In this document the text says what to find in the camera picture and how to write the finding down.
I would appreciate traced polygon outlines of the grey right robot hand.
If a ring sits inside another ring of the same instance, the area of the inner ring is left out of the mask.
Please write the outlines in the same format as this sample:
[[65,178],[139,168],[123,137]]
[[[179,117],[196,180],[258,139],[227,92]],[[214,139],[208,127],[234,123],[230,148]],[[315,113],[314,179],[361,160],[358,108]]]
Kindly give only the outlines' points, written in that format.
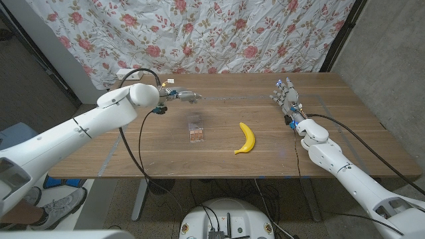
[[278,80],[276,87],[278,89],[273,91],[270,98],[281,107],[285,124],[294,128],[298,123],[307,119],[307,116],[301,112],[302,105],[299,102],[298,92],[289,78],[286,78],[285,82]]

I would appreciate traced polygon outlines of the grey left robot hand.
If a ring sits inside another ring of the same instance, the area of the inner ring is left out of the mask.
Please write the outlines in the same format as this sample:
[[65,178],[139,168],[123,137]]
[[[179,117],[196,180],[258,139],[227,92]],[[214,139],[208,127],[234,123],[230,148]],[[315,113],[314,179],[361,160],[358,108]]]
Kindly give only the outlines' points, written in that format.
[[189,102],[191,104],[196,104],[202,96],[196,92],[190,91],[184,87],[171,87],[166,88],[166,98],[167,100],[181,100],[182,102]]

